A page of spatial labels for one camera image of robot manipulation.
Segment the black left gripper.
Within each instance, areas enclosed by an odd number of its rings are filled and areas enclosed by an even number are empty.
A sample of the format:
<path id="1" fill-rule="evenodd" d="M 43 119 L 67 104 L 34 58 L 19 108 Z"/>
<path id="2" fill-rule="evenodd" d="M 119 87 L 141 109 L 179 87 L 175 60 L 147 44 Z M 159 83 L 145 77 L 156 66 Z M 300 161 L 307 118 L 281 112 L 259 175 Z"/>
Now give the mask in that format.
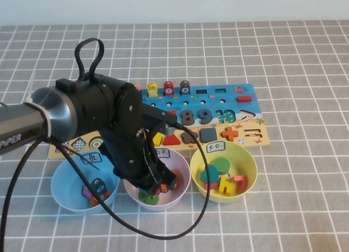
<path id="1" fill-rule="evenodd" d="M 99 130 L 102 154 L 114 165 L 113 172 L 149 195 L 156 195 L 161 185 L 179 189 L 180 173 L 170 170 L 159 158 L 150 133 L 143 128 L 128 135 L 119 129 Z"/>

